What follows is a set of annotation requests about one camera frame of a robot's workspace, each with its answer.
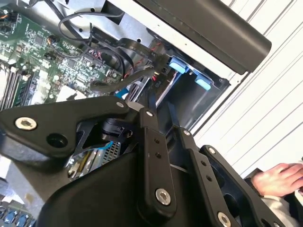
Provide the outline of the person's bare hand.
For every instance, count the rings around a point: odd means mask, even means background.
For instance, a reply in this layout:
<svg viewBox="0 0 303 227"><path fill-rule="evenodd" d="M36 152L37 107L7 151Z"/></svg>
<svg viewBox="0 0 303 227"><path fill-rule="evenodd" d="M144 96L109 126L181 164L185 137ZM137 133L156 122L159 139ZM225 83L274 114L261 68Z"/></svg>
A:
<svg viewBox="0 0 303 227"><path fill-rule="evenodd" d="M303 165L281 163L256 174L251 182L261 196L284 197L303 189Z"/></svg>

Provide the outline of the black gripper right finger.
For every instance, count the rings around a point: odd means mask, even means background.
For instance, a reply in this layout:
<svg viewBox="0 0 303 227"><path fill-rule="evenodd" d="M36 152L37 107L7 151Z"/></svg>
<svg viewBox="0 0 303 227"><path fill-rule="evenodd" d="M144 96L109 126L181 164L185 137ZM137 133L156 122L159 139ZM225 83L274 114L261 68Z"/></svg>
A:
<svg viewBox="0 0 303 227"><path fill-rule="evenodd" d="M175 166L184 167L193 181L197 209L207 227L282 227L284 224L253 189L210 145L198 148L192 134L179 124L173 104L168 103L171 135L176 144L169 151Z"/></svg>

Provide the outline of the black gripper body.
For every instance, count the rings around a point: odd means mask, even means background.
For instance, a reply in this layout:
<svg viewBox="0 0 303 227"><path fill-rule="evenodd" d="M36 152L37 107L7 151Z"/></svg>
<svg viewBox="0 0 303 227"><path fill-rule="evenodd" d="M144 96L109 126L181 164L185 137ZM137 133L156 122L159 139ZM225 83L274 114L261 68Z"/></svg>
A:
<svg viewBox="0 0 303 227"><path fill-rule="evenodd" d="M57 190L40 227L212 227L214 214L196 196L188 173L167 152L125 154Z"/></svg>

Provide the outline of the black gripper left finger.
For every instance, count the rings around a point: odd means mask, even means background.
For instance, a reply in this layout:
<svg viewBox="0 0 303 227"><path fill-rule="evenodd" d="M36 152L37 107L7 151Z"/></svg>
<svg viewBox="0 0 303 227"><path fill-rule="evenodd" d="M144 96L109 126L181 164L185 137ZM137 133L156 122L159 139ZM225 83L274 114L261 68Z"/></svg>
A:
<svg viewBox="0 0 303 227"><path fill-rule="evenodd" d="M168 153L156 113L146 107L134 110L115 96L0 113L0 153L12 161L8 182L37 218L57 190L75 181L68 178L68 161L109 141L123 147L117 158L137 152Z"/></svg>

